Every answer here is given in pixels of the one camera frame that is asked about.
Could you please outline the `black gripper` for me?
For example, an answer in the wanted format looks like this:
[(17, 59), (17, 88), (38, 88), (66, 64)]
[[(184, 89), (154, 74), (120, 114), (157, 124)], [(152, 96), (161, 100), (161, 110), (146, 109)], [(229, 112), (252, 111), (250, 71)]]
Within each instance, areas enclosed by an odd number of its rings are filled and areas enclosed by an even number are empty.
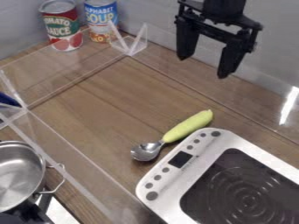
[(188, 59), (200, 35), (225, 44), (218, 60), (217, 76), (226, 78), (250, 53), (262, 25), (244, 15), (246, 0), (177, 0), (176, 55)]

